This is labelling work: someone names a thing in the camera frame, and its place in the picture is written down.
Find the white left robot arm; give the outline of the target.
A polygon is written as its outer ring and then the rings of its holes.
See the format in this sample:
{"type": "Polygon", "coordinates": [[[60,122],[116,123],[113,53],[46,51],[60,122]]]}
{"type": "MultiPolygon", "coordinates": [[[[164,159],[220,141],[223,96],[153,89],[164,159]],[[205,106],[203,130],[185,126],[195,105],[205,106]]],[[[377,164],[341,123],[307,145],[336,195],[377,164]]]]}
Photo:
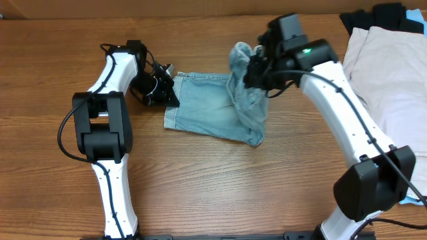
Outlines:
{"type": "Polygon", "coordinates": [[[90,163],[105,214],[103,239],[141,239],[131,202],[127,164],[133,131],[125,95],[146,107],[179,107],[171,65],[161,65],[140,40],[102,44],[106,64],[86,92],[75,93],[68,117],[74,118],[80,161],[90,163]]]}

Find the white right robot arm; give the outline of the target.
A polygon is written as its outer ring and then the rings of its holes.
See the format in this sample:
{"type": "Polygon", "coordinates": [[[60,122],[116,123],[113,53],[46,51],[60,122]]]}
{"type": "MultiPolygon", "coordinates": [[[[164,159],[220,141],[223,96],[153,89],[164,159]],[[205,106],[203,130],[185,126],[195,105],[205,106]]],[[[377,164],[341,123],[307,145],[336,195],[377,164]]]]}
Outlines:
{"type": "Polygon", "coordinates": [[[370,118],[326,40],[259,43],[262,50],[250,60],[246,87],[283,93],[296,85],[322,114],[348,168],[334,183],[336,209],[312,239],[373,239],[362,230],[406,197],[414,153],[395,146],[370,118]]]}

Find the light blue denim shorts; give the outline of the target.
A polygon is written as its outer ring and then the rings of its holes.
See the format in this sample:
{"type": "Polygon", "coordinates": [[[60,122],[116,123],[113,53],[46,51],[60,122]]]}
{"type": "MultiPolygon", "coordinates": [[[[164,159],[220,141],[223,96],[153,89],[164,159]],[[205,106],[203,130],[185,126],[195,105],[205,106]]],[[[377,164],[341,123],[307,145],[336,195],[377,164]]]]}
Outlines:
{"type": "Polygon", "coordinates": [[[250,58],[260,53],[261,46],[238,42],[229,54],[231,73],[177,73],[173,90],[180,106],[165,110],[164,127],[260,145],[269,99],[265,91],[244,85],[250,58]]]}

